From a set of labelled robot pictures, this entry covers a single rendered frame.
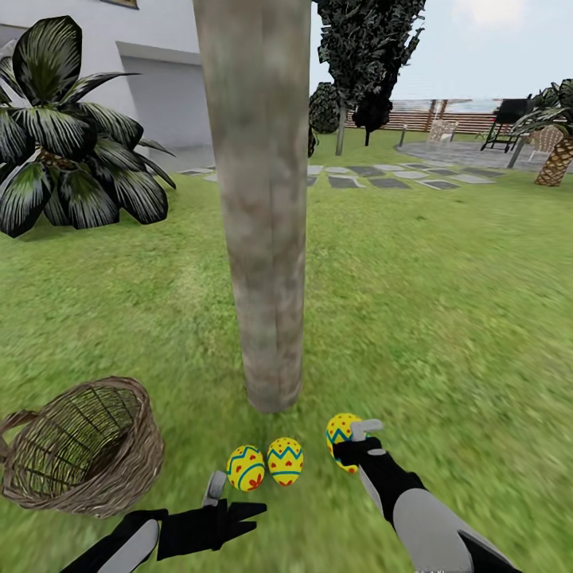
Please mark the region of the wicker basket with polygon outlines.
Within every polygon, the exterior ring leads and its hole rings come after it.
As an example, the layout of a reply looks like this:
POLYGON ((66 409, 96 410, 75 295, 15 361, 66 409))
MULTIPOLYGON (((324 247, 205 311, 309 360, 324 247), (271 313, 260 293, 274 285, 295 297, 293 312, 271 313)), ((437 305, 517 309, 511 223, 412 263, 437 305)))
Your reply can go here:
POLYGON ((75 443, 84 453, 88 452, 88 444, 67 431, 64 424, 51 417, 51 412, 59 412, 63 404, 54 401, 46 409, 42 407, 38 412, 28 410, 10 413, 0 423, 0 463, 4 465, 2 475, 2 491, 8 501, 18 504, 24 510, 58 510, 65 513, 82 513, 103 519, 106 516, 118 516, 126 512, 127 508, 144 497, 148 490, 157 482, 162 467, 165 465, 165 441, 160 435, 154 418, 154 411, 146 388, 134 378, 109 375, 97 381, 85 381, 74 388, 66 389, 57 399, 70 404, 71 408, 84 420, 97 435, 102 428, 92 422, 88 414, 84 413, 72 396, 82 392, 96 394, 97 389, 110 388, 116 396, 116 404, 120 405, 130 420, 126 428, 119 427, 117 434, 107 439, 100 446, 90 462, 81 466, 81 476, 76 481, 66 479, 67 473, 49 473, 52 463, 60 461, 63 457, 59 450, 64 444, 65 437, 75 443), (131 394, 136 407, 132 412, 127 404, 128 398, 124 393, 131 394), (9 447, 2 437, 4 432, 22 424, 28 425, 15 437, 9 447), (41 445, 36 439, 27 436, 33 429, 45 424, 55 428, 58 435, 62 435, 52 446, 41 445), (121 442, 121 443, 120 443, 121 442), (101 463, 102 469, 95 474, 100 457, 110 447, 119 443, 116 450, 110 452, 101 463), (43 471, 36 469, 37 452, 32 452, 27 466, 23 461, 25 446, 38 450, 40 457, 45 456, 43 471), (28 481, 39 477, 41 484, 48 484, 46 491, 34 488, 28 481), (55 486, 64 486, 66 489, 58 493, 55 486))

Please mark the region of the easter egg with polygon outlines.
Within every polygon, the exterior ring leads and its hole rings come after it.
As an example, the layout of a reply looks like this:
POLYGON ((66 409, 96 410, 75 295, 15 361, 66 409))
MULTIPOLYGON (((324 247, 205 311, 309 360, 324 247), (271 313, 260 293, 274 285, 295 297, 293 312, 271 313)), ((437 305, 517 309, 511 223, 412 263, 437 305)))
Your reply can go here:
MULTIPOLYGON (((348 440, 352 440, 353 433, 350 430, 350 423, 361 421, 362 420, 358 416, 353 415, 352 413, 340 413, 340 415, 336 415, 331 419, 326 428, 327 445, 331 454, 333 454, 334 443, 348 442, 348 440)), ((357 472, 359 470, 358 465, 344 467, 341 464, 341 458, 334 458, 334 460, 347 472, 357 472)))
POLYGON ((228 480, 241 491, 255 491, 259 488, 264 473, 264 459, 261 451, 255 446, 240 446, 228 460, 228 480))
POLYGON ((294 484, 303 467, 301 445, 288 437, 275 440, 268 448, 267 464, 271 475, 280 485, 294 484))

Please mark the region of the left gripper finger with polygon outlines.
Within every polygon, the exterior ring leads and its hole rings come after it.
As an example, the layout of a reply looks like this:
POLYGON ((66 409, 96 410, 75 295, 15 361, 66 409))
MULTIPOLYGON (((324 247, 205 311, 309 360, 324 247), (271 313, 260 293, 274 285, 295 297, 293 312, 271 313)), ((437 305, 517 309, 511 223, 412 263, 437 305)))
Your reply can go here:
POLYGON ((241 534, 245 534, 246 532, 249 532, 252 529, 255 529, 255 521, 236 522, 231 527, 231 530, 227 532, 224 542, 228 542, 229 540, 234 539, 235 537, 239 537, 241 536, 241 534))
POLYGON ((265 503, 261 502, 232 502, 229 507, 227 507, 227 518, 228 518, 228 529, 236 522, 241 522, 246 518, 250 518, 254 515, 259 515, 260 513, 266 512, 267 506, 265 503))

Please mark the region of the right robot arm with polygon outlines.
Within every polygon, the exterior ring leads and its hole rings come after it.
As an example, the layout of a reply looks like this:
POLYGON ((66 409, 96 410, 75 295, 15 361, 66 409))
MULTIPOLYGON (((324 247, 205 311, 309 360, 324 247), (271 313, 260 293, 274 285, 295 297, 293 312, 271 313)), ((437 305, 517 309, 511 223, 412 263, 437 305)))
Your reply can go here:
POLYGON ((403 470, 370 431, 380 419, 350 423, 352 440, 333 444, 333 458, 358 465, 363 486, 408 552, 416 573, 521 573, 498 548, 403 470))

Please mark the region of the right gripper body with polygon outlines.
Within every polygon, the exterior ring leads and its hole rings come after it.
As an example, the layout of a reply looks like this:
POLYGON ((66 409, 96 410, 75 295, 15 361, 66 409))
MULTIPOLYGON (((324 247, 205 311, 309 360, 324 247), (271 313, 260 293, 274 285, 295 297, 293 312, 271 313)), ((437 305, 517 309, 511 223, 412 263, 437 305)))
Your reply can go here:
POLYGON ((348 440, 348 442, 338 443, 338 451, 341 458, 341 464, 346 466, 355 466, 357 464, 357 451, 363 446, 378 446, 380 447, 380 441, 377 437, 365 437, 365 440, 359 442, 353 442, 353 440, 348 440))

